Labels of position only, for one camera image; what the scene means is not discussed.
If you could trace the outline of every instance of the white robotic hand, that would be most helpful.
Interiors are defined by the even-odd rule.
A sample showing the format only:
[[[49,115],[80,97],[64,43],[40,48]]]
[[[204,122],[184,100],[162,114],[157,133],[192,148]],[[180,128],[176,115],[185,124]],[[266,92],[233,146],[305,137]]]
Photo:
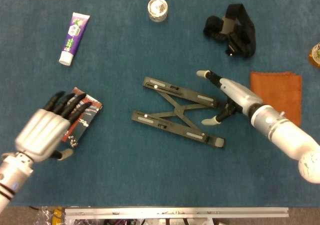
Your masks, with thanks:
[[[199,77],[209,79],[227,96],[225,110],[210,119],[204,119],[204,125],[217,125],[234,113],[249,117],[251,124],[263,133],[272,143],[290,158],[299,160],[299,172],[311,183],[320,184],[320,146],[307,133],[277,112],[272,106],[247,87],[218,76],[209,70],[197,71]]]
[[[86,97],[83,93],[69,105],[75,95],[66,95],[56,106],[64,92],[55,94],[44,108],[35,112],[15,139],[17,153],[5,153],[0,166],[0,213],[32,174],[34,162],[48,158],[63,160],[73,154],[72,149],[56,151],[67,129],[79,118],[91,102],[84,103],[74,112],[78,103]]]

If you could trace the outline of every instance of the blue carpet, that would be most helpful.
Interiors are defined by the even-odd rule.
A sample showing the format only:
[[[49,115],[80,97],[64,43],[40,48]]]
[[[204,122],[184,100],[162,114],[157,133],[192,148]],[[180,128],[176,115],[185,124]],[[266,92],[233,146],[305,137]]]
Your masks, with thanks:
[[[131,121],[133,110],[171,106],[144,88],[145,76],[223,99],[197,70],[250,85],[250,71],[303,77],[302,128],[320,141],[320,70],[308,63],[320,42],[319,0],[166,0],[165,22],[152,22],[149,0],[0,0],[0,152],[59,90],[77,86],[104,104],[66,161],[47,160],[14,205],[320,206],[320,185],[306,182],[289,159],[237,114],[218,127],[187,113],[200,128],[227,139],[224,150]],[[256,54],[227,57],[206,39],[207,17],[243,3],[256,29]],[[72,12],[91,15],[71,67],[58,63]]]

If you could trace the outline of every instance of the orange towel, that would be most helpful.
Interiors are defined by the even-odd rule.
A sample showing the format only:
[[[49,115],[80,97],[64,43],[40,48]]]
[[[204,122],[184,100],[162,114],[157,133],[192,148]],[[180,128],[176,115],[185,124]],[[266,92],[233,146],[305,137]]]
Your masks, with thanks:
[[[251,72],[250,89],[263,99],[265,104],[295,125],[301,124],[302,76],[291,71]]]

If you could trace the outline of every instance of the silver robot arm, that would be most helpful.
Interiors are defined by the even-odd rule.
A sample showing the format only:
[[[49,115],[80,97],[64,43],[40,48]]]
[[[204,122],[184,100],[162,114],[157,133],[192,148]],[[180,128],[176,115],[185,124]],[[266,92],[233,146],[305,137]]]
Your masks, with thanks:
[[[272,143],[290,158],[298,160],[299,172],[307,181],[320,184],[320,146],[307,133],[277,112],[272,106],[247,87],[222,78],[212,71],[200,70],[199,77],[209,79],[227,96],[224,112],[210,119],[204,119],[204,125],[217,125],[234,113],[246,115],[253,127],[263,133]]]
[[[75,95],[66,95],[57,105],[64,92],[55,94],[44,108],[35,112],[15,139],[16,153],[5,153],[0,166],[0,213],[14,198],[27,178],[32,174],[33,163],[48,158],[63,160],[73,154],[72,149],[56,151],[68,128],[91,105],[84,103],[72,113],[77,104],[85,98],[83,93],[68,106],[67,102]]]

